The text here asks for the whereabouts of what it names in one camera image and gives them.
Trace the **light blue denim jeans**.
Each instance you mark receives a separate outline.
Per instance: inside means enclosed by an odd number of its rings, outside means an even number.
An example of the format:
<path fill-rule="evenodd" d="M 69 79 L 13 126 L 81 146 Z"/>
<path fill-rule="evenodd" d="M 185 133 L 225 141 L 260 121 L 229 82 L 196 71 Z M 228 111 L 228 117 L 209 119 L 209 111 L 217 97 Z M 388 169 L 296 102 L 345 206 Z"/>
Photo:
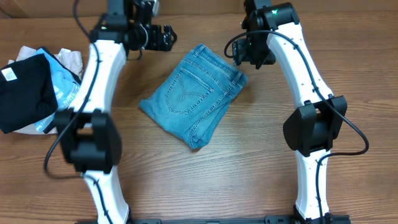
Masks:
<path fill-rule="evenodd" d="M 140 109 L 190 149 L 206 146 L 248 77 L 207 46 L 189 51 Z"/>

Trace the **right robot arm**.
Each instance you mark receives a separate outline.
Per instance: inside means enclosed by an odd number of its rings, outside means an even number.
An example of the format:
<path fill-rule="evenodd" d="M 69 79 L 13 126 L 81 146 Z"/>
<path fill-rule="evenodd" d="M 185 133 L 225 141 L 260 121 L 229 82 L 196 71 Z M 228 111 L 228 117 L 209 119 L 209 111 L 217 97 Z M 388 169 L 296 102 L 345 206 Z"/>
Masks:
<path fill-rule="evenodd" d="M 294 214 L 268 216 L 266 223 L 350 223 L 349 215 L 333 215 L 326 201 L 326 171 L 347 103 L 323 81 L 307 49 L 293 5 L 245 0 L 244 39 L 232 41 L 235 65 L 279 63 L 294 101 L 283 125 L 287 145 L 295 153 L 298 192 Z"/>

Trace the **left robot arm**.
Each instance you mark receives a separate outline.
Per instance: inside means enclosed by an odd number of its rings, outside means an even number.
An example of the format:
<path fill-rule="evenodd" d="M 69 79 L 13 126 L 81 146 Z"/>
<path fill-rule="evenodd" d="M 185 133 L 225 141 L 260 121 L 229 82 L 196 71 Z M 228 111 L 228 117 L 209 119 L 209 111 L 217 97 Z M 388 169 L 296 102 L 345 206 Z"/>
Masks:
<path fill-rule="evenodd" d="M 108 1 L 93 30 L 84 30 L 90 56 L 80 90 L 67 109 L 55 113 L 58 137 L 51 146 L 62 148 L 89 187 L 97 210 L 95 223 L 133 223 L 118 176 L 122 140 L 111 119 L 113 95 L 130 51 L 168 52 L 177 41 L 171 26 L 153 25 L 159 2 Z"/>

